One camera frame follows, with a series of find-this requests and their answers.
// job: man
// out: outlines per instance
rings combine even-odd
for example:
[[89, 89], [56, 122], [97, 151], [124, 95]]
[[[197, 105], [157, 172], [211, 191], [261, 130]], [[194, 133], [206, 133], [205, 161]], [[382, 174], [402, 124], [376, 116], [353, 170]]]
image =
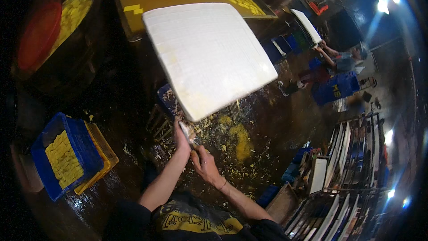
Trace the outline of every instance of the man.
[[[110, 217], [103, 240], [289, 240], [272, 217], [222, 177], [203, 146], [192, 151], [177, 119], [177, 149], [137, 203], [121, 202]], [[244, 217], [243, 226], [225, 211], [210, 208], [190, 193], [174, 192], [189, 158], [196, 172], [222, 192]]]
[[284, 88], [282, 81], [278, 81], [278, 88], [285, 97], [301, 88], [306, 88], [309, 83], [327, 82], [330, 79], [330, 75], [354, 71], [356, 62], [365, 60], [368, 56], [368, 47], [364, 42], [360, 42], [357, 47], [352, 48], [348, 52], [338, 52], [328, 47], [325, 41], [322, 40], [314, 50], [323, 55], [327, 65], [320, 65], [316, 69], [308, 69], [300, 72], [300, 80], [295, 83], [291, 81], [287, 88]]

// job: orange object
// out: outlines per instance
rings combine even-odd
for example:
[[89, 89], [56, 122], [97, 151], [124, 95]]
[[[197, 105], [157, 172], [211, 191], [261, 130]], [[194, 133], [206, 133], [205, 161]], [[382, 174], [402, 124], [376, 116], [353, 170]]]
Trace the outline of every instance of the orange object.
[[102, 170], [97, 172], [91, 179], [82, 182], [74, 192], [78, 195], [82, 194], [84, 190], [91, 187], [99, 179], [103, 178], [113, 167], [119, 162], [116, 154], [113, 152], [110, 145], [107, 143], [104, 136], [101, 134], [96, 124], [90, 124], [85, 121], [85, 126], [88, 129], [89, 135], [91, 136], [92, 142], [94, 143], [97, 151], [104, 161], [104, 167]]
[[328, 5], [324, 5], [322, 8], [318, 8], [318, 6], [314, 3], [314, 2], [309, 2], [309, 7], [312, 8], [312, 10], [318, 15], [320, 16], [321, 13], [325, 12], [326, 10], [328, 10]]

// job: yellow plastic crate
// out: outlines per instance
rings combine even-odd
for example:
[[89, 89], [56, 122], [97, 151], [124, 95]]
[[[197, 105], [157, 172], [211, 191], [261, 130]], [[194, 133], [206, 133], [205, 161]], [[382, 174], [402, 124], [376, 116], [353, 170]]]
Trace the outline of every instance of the yellow plastic crate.
[[99, 152], [101, 158], [104, 161], [104, 168], [97, 172], [91, 179], [82, 182], [74, 192], [78, 195], [82, 194], [84, 190], [91, 187], [99, 179], [103, 178], [113, 167], [119, 162], [116, 154], [113, 152], [110, 145], [107, 143], [103, 134], [99, 130], [96, 124], [87, 123], [85, 121], [85, 126], [88, 129], [89, 135], [91, 136], [92, 141], [94, 142], [97, 151]]

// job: blue plastic crate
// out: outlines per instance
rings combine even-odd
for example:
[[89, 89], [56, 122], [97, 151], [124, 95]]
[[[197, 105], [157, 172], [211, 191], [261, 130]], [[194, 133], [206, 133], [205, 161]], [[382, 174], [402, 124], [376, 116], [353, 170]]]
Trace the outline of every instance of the blue plastic crate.
[[317, 57], [315, 57], [309, 61], [309, 69], [311, 69], [311, 70], [315, 70], [320, 65], [321, 65], [321, 61], [318, 60]]
[[269, 185], [269, 187], [266, 188], [266, 190], [263, 192], [260, 198], [256, 201], [256, 203], [259, 204], [259, 206], [261, 206], [262, 208], [267, 207], [270, 201], [274, 199], [274, 197], [276, 196], [279, 190], [280, 188], [278, 186]]
[[[83, 176], [62, 190], [47, 159], [45, 148], [64, 130], [67, 132], [70, 144], [83, 168]], [[53, 116], [37, 137], [31, 146], [31, 154], [40, 179], [53, 201], [77, 187], [83, 180], [92, 178], [104, 167], [104, 162], [95, 148], [83, 120], [68, 118], [61, 112]]]

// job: black t-shirt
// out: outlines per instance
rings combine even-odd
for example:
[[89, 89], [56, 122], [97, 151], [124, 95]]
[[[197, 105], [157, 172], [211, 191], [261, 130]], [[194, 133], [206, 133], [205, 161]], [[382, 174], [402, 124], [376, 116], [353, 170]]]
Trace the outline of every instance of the black t-shirt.
[[215, 210], [190, 194], [175, 194], [154, 212], [135, 202], [120, 201], [104, 229], [103, 240], [290, 239], [281, 226], [271, 220], [243, 226], [230, 213]]

